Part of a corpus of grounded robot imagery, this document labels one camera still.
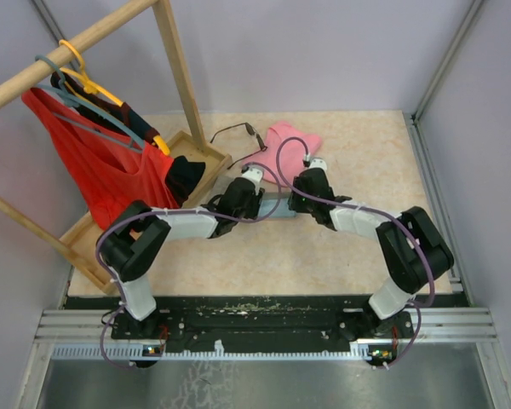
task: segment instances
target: black wire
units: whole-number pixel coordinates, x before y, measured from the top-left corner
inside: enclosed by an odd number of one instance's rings
[[[250,155],[246,155],[244,156],[243,158],[240,158],[240,159],[237,159],[235,160],[232,164],[230,164],[229,166],[227,166],[227,170],[230,170],[235,164],[237,164],[238,162],[240,162],[241,160],[245,160],[246,158],[249,158],[250,156],[254,156],[256,153],[259,153],[259,152],[264,152],[267,150],[267,147],[265,147],[265,149],[263,150],[259,150],[259,151],[255,151],[254,153],[251,153]]]
[[[116,310],[116,308],[111,309],[110,311],[108,311],[107,313],[104,313],[104,314],[100,317],[100,322],[102,323],[102,325],[106,325],[106,322],[104,322],[104,318],[105,318],[105,317],[107,317],[108,315],[110,315],[111,313],[113,313],[115,310]]]
[[[248,124],[247,122],[241,122],[240,124],[227,126],[226,128],[223,128],[222,130],[218,130],[218,131],[214,134],[214,136],[212,136],[212,139],[210,139],[210,143],[214,142],[215,137],[216,137],[218,134],[220,134],[221,132],[223,132],[223,131],[225,131],[225,130],[232,130],[233,128],[236,128],[236,127],[238,127],[238,126],[240,126],[240,125],[244,125],[244,126],[249,125],[249,127],[250,127],[251,129],[253,129],[253,127],[252,127],[250,124]]]
[[[217,199],[221,199],[221,196],[223,196],[223,194],[221,194],[221,193],[213,196],[212,199],[209,200],[208,206],[211,206],[212,209],[215,210],[215,202]]]
[[[248,124],[247,122],[242,122],[240,124],[235,124],[235,125],[231,125],[231,126],[227,126],[226,128],[223,128],[222,130],[218,130],[214,136],[212,136],[212,139],[210,139],[210,143],[214,142],[214,139],[215,137],[220,134],[221,132],[223,132],[224,130],[231,130],[232,128],[236,128],[238,126],[241,126],[241,125],[244,125],[244,127],[246,128],[246,132],[248,132],[250,135],[252,136],[255,136],[255,140],[257,141],[257,144],[259,145],[259,151],[255,151],[249,155],[246,155],[240,159],[237,159],[235,160],[232,164],[230,164],[229,166],[227,166],[227,170],[230,170],[235,164],[237,164],[238,162],[240,162],[241,160],[245,160],[251,156],[254,156],[256,153],[259,153],[259,152],[265,152],[267,150],[267,146],[265,145],[265,142],[262,140],[261,136],[259,135],[259,133],[257,133],[257,131],[254,129],[254,127],[250,124]]]

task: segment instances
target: black cloth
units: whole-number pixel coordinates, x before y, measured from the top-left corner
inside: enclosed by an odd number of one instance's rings
[[[165,178],[165,183],[179,206],[195,190],[205,169],[205,162],[189,162],[185,156],[174,159]]]
[[[157,130],[146,122],[138,113],[124,102],[122,106],[118,106],[111,102],[102,100],[96,95],[86,93],[83,87],[74,78],[64,73],[66,82],[74,89],[76,93],[81,95],[87,101],[110,113],[114,118],[121,121],[126,127],[135,132],[140,138],[147,143],[153,145],[153,138],[159,135]],[[57,72],[51,74],[51,85],[59,88],[60,77]],[[71,90],[66,87],[66,90],[72,94]],[[79,105],[74,107],[79,114],[91,122],[103,126],[104,128],[125,135],[117,126],[109,122],[107,119],[101,117],[98,113],[91,111],[89,108]],[[165,177],[165,184],[169,188],[172,196],[174,197],[178,206],[189,198],[195,187],[203,177],[204,170],[206,169],[205,162],[189,162],[185,156],[179,156],[174,159],[170,166],[169,172]]]

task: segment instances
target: red shirt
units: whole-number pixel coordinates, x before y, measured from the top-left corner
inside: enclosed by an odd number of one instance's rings
[[[142,153],[133,152],[57,118],[53,112],[129,143],[128,136],[89,121],[42,89],[29,89],[21,99],[48,130],[57,153],[76,181],[100,228],[108,228],[137,199],[144,200],[150,206],[178,208],[164,184],[173,158],[147,143]]]

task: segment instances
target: wooden rack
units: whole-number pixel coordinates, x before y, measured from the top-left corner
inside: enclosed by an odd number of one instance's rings
[[[210,189],[212,182],[232,160],[231,155],[220,152],[207,144],[204,139],[203,126],[198,114],[191,79],[187,71],[187,64],[181,49],[180,38],[169,0],[130,0],[123,7],[110,13],[72,38],[70,44],[82,53],[149,7],[153,8],[155,20],[163,39],[170,68],[174,74],[181,104],[191,131],[191,135],[180,131],[168,141],[170,154],[172,157],[185,155],[189,160],[206,163],[203,178],[189,200],[184,204],[184,206],[189,207],[195,205],[202,194]],[[51,51],[47,54],[47,57],[57,66],[64,66],[73,60],[75,55],[63,45]],[[1,84],[0,108],[9,104],[51,73],[51,67],[43,61],[37,61]],[[103,292],[111,294],[115,290],[115,285],[110,283],[110,276],[95,260],[95,242],[101,230],[96,226],[89,213],[83,216],[59,239],[2,198],[0,198],[0,210],[35,233],[40,239],[47,241]]]

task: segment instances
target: clothes hanger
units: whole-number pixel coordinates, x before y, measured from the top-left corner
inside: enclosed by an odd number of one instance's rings
[[[110,91],[108,91],[104,87],[100,86],[96,82],[91,81],[91,79],[89,78],[89,75],[87,75],[87,72],[85,71],[85,60],[83,59],[82,55],[75,49],[75,47],[73,45],[71,45],[65,39],[60,40],[59,41],[59,45],[66,46],[76,56],[76,58],[78,59],[79,71],[80,71],[80,72],[76,72],[76,71],[73,71],[73,70],[71,70],[69,68],[62,67],[60,69],[62,72],[65,72],[66,74],[68,74],[68,75],[78,79],[79,82],[83,86],[83,90],[85,92],[87,92],[88,94],[98,94],[98,93],[101,93],[108,100],[110,100],[111,102],[113,102],[117,106],[120,107],[120,106],[123,105],[123,101],[121,101],[119,98],[117,98],[114,94],[112,94]],[[80,94],[76,93],[72,89],[72,87],[70,87],[70,85],[68,83],[66,83],[66,85],[69,87],[69,89],[72,91],[72,93],[74,95],[76,95],[77,97],[83,98]],[[167,146],[166,142],[161,137],[161,135],[154,136],[153,137],[153,141],[155,142],[155,144],[157,145],[159,150],[161,150],[161,152],[163,152],[166,156],[170,155],[170,149]]]
[[[145,142],[135,132],[130,130],[127,126],[125,126],[124,123],[122,123],[118,119],[115,119],[112,115],[110,115],[108,112],[104,111],[103,109],[100,109],[99,107],[93,105],[91,102],[88,102],[86,100],[84,101],[83,99],[77,98],[75,95],[70,94],[66,90],[66,87],[65,87],[66,78],[65,78],[64,74],[60,71],[59,67],[52,60],[50,60],[49,58],[47,58],[44,55],[37,55],[35,57],[35,59],[36,59],[36,61],[42,60],[43,62],[45,62],[46,64],[51,66],[51,68],[53,68],[59,74],[59,77],[60,77],[59,88],[58,89],[55,88],[55,87],[51,87],[50,85],[41,85],[41,84],[37,85],[36,88],[45,89],[46,91],[51,91],[51,92],[57,94],[65,102],[65,105],[67,107],[78,107],[78,106],[81,105],[81,106],[84,106],[84,107],[90,109],[91,111],[97,113],[98,115],[103,117],[105,120],[107,120],[110,123],[114,124],[126,136],[128,136],[130,138],[130,143],[126,144],[126,143],[123,143],[121,141],[118,141],[117,139],[112,138],[109,135],[105,135],[104,133],[101,133],[100,131],[97,131],[97,130],[92,130],[91,128],[89,128],[89,127],[87,127],[85,125],[79,124],[76,121],[72,121],[71,119],[69,119],[67,117],[64,117],[63,115],[60,115],[59,113],[53,112],[53,114],[57,118],[65,120],[68,123],[77,126],[78,128],[81,128],[83,130],[87,130],[87,131],[89,131],[89,132],[91,132],[91,133],[93,133],[95,135],[98,135],[98,136],[104,138],[104,139],[107,139],[109,141],[113,141],[113,142],[117,143],[118,145],[120,145],[122,147],[127,147],[131,151],[134,151],[134,152],[137,152],[137,153],[141,153],[142,152],[142,150],[144,149],[144,143]],[[136,143],[136,145],[138,145],[140,147],[140,149],[134,147],[133,146],[134,143]]]
[[[80,100],[87,101],[89,104],[93,104],[93,102],[89,101],[87,98],[83,97],[83,95],[80,95],[69,83],[65,83],[65,86],[70,90],[69,94],[74,94],[77,98]]]

